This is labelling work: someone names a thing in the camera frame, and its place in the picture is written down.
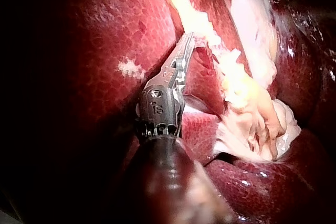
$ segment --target white scar patch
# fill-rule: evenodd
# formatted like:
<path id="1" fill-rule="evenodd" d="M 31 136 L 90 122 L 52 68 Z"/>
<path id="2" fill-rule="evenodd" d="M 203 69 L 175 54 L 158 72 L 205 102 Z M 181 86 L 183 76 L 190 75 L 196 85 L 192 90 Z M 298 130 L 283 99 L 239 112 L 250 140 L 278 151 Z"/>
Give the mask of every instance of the white scar patch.
<path id="1" fill-rule="evenodd" d="M 135 60 L 126 60 L 126 62 L 119 61 L 118 63 L 118 70 L 121 71 L 122 76 L 129 76 L 139 80 L 144 79 L 146 71 L 142 69 L 141 65 L 135 65 Z"/>

